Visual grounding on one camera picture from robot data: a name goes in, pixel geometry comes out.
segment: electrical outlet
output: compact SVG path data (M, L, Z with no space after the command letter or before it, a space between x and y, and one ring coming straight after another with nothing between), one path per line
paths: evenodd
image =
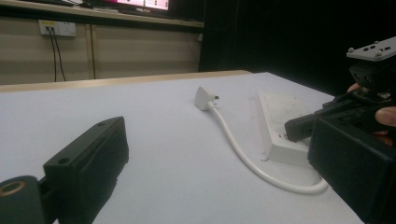
M40 34L49 35L47 28L53 29L55 35L76 36L76 24L65 21L38 21Z
M59 35L76 36L76 24L73 22L58 21Z
M302 167L312 167L307 159L310 138L291 142L285 123L307 115L303 104L294 96L259 92L258 115L268 159Z
M56 35L59 35L58 23L56 21L38 21L38 25L40 26L40 34L49 35L50 32L47 28L53 29Z

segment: screen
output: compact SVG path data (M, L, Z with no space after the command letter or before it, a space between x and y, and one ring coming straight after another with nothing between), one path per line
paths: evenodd
M113 0L116 3L122 3L126 5L136 6L136 7L149 7L162 10L168 10L169 0Z

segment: beige wall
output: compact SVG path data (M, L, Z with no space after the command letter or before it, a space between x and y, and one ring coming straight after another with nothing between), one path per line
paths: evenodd
M197 34L84 24L76 24L76 29L76 37L57 37L67 80L198 69L201 47ZM57 74L62 81L59 61ZM52 45L48 36L39 33L38 22L1 18L0 85L52 81Z

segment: white cable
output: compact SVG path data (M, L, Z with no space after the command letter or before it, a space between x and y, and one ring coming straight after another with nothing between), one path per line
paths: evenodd
M207 108L212 111L215 115L215 117L219 120L221 127L223 128L224 132L226 132L226 135L228 139L231 142L231 145L233 146L234 151L236 154L239 156L239 158L245 163L245 165L253 171L256 175L258 175L261 179L267 181L268 183L279 187L284 190L288 190L291 192L295 193L301 193L301 194L314 194L318 192L322 192L325 190L328 186L327 182L321 178L321 180L313 186L297 186L293 185L290 183L283 182L281 180L278 180L274 178L273 176L270 176L260 170L259 167L257 167L245 154L245 152L241 149L241 147L238 145L238 143L235 141L235 138L233 137L233 134L231 133L230 129L228 128L227 123L225 122L224 118L220 114L220 112L215 108L215 105L213 104L212 101L209 101L207 103Z

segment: table surface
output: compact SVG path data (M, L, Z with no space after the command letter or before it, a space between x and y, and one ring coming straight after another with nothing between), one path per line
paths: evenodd
M42 164L56 152L95 123L123 116L130 161L94 223L362 223L331 188L300 195L261 180L233 152L215 118L193 104L200 86L218 94L219 111L257 165L311 185L318 179L313 170L263 161L258 92L294 95L311 112L330 95L269 73L164 78L1 87L0 181L43 177Z

